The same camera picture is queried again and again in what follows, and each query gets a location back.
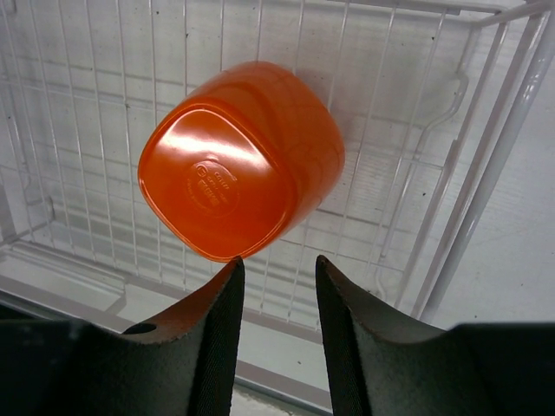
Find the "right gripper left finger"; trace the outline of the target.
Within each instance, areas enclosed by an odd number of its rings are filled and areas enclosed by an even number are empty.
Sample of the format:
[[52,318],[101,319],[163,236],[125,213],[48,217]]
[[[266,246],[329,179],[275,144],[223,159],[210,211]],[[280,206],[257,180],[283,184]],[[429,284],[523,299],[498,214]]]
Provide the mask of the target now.
[[227,415],[245,267],[233,259],[171,307],[117,334],[1,310],[4,415]]

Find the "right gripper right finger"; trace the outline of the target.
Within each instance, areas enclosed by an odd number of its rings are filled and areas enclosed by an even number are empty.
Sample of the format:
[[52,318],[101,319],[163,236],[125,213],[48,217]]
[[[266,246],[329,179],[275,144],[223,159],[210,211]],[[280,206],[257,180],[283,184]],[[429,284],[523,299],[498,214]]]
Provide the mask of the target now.
[[553,414],[552,323],[443,330],[391,307],[325,256],[316,289],[334,414]]

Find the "white wire dish rack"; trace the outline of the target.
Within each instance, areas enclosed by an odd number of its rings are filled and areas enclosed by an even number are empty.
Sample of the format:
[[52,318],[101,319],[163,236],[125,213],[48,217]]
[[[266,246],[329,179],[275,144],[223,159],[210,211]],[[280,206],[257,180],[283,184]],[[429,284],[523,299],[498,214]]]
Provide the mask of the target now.
[[205,283],[140,194],[149,135],[242,62],[301,78],[345,165],[245,260],[232,413],[328,415],[318,256],[442,328],[554,317],[551,1],[4,1],[1,303],[123,331]]

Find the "orange cup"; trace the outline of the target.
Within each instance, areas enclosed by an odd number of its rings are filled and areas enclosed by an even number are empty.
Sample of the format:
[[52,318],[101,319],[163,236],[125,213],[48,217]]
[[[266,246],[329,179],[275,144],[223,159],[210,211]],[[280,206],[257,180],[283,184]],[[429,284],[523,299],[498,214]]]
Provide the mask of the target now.
[[344,161],[342,135],[316,94],[277,64],[245,62],[168,113],[142,150],[137,179],[176,237],[225,263],[300,224]]

